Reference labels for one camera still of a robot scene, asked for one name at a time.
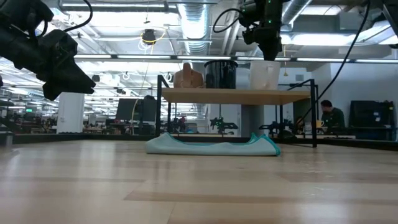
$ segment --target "light wood floor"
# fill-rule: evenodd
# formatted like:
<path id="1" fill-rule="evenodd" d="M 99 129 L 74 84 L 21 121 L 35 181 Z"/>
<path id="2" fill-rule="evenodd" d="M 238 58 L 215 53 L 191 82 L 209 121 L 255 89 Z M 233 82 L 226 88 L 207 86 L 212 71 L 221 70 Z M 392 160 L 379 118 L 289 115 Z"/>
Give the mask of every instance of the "light wood floor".
<path id="1" fill-rule="evenodd" d="M 281 147 L 205 157 L 147 155 L 143 142 L 17 146 L 0 155 L 0 223 L 398 223 L 398 153 Z"/>

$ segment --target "wooden shelf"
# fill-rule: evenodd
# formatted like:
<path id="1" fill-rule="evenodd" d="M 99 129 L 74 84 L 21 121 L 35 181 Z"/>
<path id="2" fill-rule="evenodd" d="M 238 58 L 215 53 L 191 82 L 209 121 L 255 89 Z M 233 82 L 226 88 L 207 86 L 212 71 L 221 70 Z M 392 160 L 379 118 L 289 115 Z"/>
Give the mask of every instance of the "wooden shelf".
<path id="1" fill-rule="evenodd" d="M 310 97 L 309 91 L 230 90 L 203 88 L 163 88 L 169 103 L 219 103 L 236 105 L 284 105 Z"/>

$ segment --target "black container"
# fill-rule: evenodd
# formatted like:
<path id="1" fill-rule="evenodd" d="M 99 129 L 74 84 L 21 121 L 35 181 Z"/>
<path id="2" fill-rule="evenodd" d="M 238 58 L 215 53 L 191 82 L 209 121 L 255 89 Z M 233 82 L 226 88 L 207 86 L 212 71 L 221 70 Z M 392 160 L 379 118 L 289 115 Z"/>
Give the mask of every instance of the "black container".
<path id="1" fill-rule="evenodd" d="M 236 68 L 232 60 L 212 60 L 205 64 L 206 88 L 236 88 Z"/>

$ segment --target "light blue cloth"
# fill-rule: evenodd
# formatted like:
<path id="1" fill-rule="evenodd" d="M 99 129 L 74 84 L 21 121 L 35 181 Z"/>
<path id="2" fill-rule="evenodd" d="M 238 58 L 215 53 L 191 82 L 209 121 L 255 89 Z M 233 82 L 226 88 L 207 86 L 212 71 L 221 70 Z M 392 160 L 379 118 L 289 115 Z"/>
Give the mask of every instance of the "light blue cloth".
<path id="1" fill-rule="evenodd" d="M 252 134 L 249 142 L 234 143 L 187 143 L 165 133 L 145 144 L 148 154 L 198 155 L 198 156 L 279 156 L 279 147 L 267 136 Z"/>

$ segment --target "ceiling light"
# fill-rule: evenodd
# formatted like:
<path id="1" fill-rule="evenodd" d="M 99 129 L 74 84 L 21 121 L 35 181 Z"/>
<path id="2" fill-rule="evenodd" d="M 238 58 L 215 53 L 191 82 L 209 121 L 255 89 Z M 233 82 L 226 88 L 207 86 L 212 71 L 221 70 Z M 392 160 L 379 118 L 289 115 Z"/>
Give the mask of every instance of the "ceiling light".
<path id="1" fill-rule="evenodd" d="M 294 45 L 312 46 L 343 46 L 349 43 L 350 37 L 341 34 L 297 34 L 294 36 Z"/>
<path id="2" fill-rule="evenodd" d="M 343 62 L 344 59 L 338 58 L 298 58 L 298 62 Z"/>
<path id="3" fill-rule="evenodd" d="M 16 94 L 22 94 L 22 95 L 28 95 L 29 92 L 26 90 L 21 90 L 20 88 L 9 88 L 13 93 Z"/>
<path id="4" fill-rule="evenodd" d="M 201 39 L 177 39 L 177 42 L 184 42 L 184 43 L 213 43 L 212 40 L 201 40 Z"/>
<path id="5" fill-rule="evenodd" d="M 177 56 L 181 60 L 231 60 L 231 57 L 217 56 Z"/>
<path id="6" fill-rule="evenodd" d="M 165 55 L 118 55 L 120 59 L 170 59 Z"/>
<path id="7" fill-rule="evenodd" d="M 394 45 L 394 44 L 398 44 L 398 36 L 394 35 L 394 36 L 388 38 L 387 40 L 380 42 L 379 44 L 381 44 L 381 45 Z"/>
<path id="8" fill-rule="evenodd" d="M 75 55 L 75 58 L 111 58 L 110 55 Z"/>
<path id="9" fill-rule="evenodd" d="M 103 105 L 103 102 L 100 101 L 86 101 L 85 103 L 91 105 Z"/>
<path id="10" fill-rule="evenodd" d="M 386 59 L 357 59 L 356 63 L 393 63 L 398 64 L 398 60 L 386 60 Z"/>
<path id="11" fill-rule="evenodd" d="M 289 62 L 291 58 L 275 58 L 276 62 Z"/>
<path id="12" fill-rule="evenodd" d="M 16 83 L 14 83 L 13 81 L 10 81 L 10 80 L 5 80 L 5 79 L 3 79 L 2 82 L 3 82 L 3 83 L 10 84 L 10 85 L 16 85 Z"/>
<path id="13" fill-rule="evenodd" d="M 252 60 L 264 60 L 262 57 L 238 57 L 237 60 L 252 61 Z"/>
<path id="14" fill-rule="evenodd" d="M 164 7 L 163 4 L 115 4 L 115 3 L 91 3 L 93 7 Z M 87 7 L 83 3 L 64 3 L 62 7 Z"/>
<path id="15" fill-rule="evenodd" d="M 55 103 L 49 103 L 49 102 L 46 102 L 45 104 L 50 105 L 50 106 L 58 106 L 58 105 L 55 104 Z"/>
<path id="16" fill-rule="evenodd" d="M 25 106 L 9 106 L 8 109 L 25 109 Z"/>

